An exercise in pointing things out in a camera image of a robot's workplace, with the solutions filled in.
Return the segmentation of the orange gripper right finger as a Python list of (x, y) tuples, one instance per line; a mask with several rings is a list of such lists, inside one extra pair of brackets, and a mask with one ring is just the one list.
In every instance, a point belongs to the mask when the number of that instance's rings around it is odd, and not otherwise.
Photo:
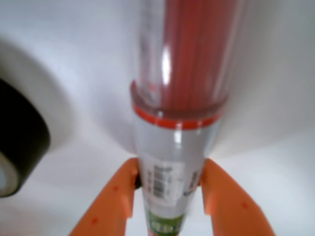
[(272, 236), (274, 231), (259, 205), (218, 164), (205, 160), (200, 180), (204, 211), (215, 236)]

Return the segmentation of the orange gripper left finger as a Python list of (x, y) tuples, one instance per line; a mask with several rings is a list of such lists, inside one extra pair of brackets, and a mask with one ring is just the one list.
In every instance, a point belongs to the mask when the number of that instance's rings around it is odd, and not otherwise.
[(112, 176), (71, 231), (71, 236), (124, 236), (132, 217), (138, 159), (127, 160)]

